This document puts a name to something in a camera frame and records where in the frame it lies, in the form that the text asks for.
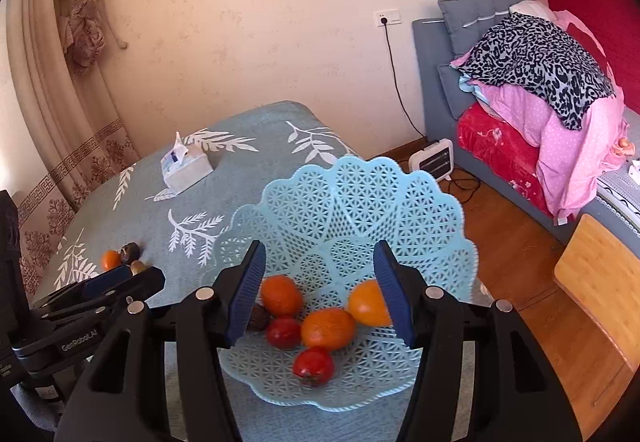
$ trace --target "pink blanket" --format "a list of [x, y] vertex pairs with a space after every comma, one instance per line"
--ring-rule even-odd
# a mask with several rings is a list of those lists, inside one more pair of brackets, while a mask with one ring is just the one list
[[[556, 13], [556, 22], [564, 31], [574, 24], [589, 34], [604, 54], [591, 31], [568, 11]], [[468, 58], [467, 52], [452, 61], [458, 67]], [[625, 161], [610, 149], [626, 136], [627, 122], [622, 118], [624, 94], [607, 64], [607, 76], [615, 95], [593, 102], [582, 119], [582, 130], [567, 130], [558, 115], [542, 99], [516, 85], [501, 87], [471, 80], [505, 121], [532, 146], [540, 148], [536, 175], [545, 194], [549, 212], [564, 223], [596, 195], [598, 175], [618, 169]]]

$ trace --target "wall outlet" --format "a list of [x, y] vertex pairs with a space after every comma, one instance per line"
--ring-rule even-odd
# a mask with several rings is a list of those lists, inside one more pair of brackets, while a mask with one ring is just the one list
[[400, 18], [400, 9], [389, 9], [388, 11], [377, 11], [373, 13], [373, 21], [379, 28], [384, 25], [380, 21], [382, 18], [387, 19], [386, 24], [388, 26], [402, 23], [402, 18]]

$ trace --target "light blue plastic basket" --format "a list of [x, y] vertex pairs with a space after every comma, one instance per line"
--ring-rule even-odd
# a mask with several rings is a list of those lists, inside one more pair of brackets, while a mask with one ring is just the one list
[[[406, 175], [391, 159], [343, 157], [331, 169], [301, 167], [288, 180], [274, 180], [258, 204], [239, 208], [214, 246], [215, 269], [238, 264], [249, 243], [267, 248], [265, 276], [293, 278], [312, 310], [346, 305], [353, 287], [374, 278], [375, 242], [387, 240], [398, 261], [420, 270], [460, 300], [468, 300], [478, 269], [475, 245], [463, 234], [459, 202], [423, 171]], [[407, 349], [392, 328], [360, 326], [353, 342], [333, 352], [335, 377], [306, 388], [292, 374], [300, 350], [281, 351], [248, 332], [220, 364], [273, 404], [313, 404], [348, 411], [414, 383], [421, 350]]]

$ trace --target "red tomato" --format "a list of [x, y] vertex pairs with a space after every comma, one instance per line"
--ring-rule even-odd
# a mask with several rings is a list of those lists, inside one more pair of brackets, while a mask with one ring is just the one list
[[307, 386], [318, 386], [334, 375], [334, 360], [324, 348], [314, 346], [293, 361], [293, 373]]
[[280, 350], [300, 345], [300, 323], [290, 317], [278, 317], [267, 327], [267, 342]]

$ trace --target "black cable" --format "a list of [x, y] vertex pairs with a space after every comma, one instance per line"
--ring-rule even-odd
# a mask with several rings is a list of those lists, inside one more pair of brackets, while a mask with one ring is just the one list
[[[461, 204], [466, 204], [467, 202], [469, 202], [473, 198], [473, 196], [476, 193], [476, 191], [478, 191], [480, 189], [480, 186], [482, 184], [480, 179], [478, 177], [476, 177], [476, 175], [474, 175], [472, 173], [468, 173], [468, 174], [471, 175], [471, 177], [465, 177], [465, 178], [453, 178], [453, 177], [451, 177], [451, 180], [449, 181], [449, 187], [447, 188], [447, 193], [451, 194], [451, 183], [453, 183], [453, 185], [456, 188], [461, 189], [462, 191], [470, 191], [471, 192], [471, 195], [469, 195], [467, 199], [465, 199], [465, 200], [458, 199], [458, 201]], [[474, 181], [476, 183], [476, 185], [473, 188], [460, 186], [459, 182], [464, 182], [464, 181], [467, 181], [467, 180]]]
[[416, 132], [418, 132], [420, 134], [420, 136], [423, 137], [427, 141], [427, 136], [424, 135], [424, 133], [420, 132], [420, 130], [418, 130], [415, 127], [414, 122], [411, 120], [411, 117], [409, 117], [409, 114], [406, 111], [406, 108], [404, 108], [404, 103], [402, 103], [402, 98], [400, 96], [400, 90], [398, 89], [398, 78], [396, 77], [396, 66], [394, 65], [394, 55], [391, 52], [391, 43], [389, 42], [389, 31], [386, 28], [387, 21], [388, 20], [386, 18], [384, 18], [384, 17], [380, 19], [380, 22], [382, 22], [382, 25], [385, 26], [386, 46], [389, 48], [389, 58], [391, 59], [391, 70], [394, 73], [394, 85], [396, 86], [396, 93], [398, 94], [398, 100], [400, 101], [400, 106], [402, 107], [402, 112], [404, 112], [404, 115], [406, 115], [406, 118], [411, 123], [411, 126], [414, 127], [414, 130]]

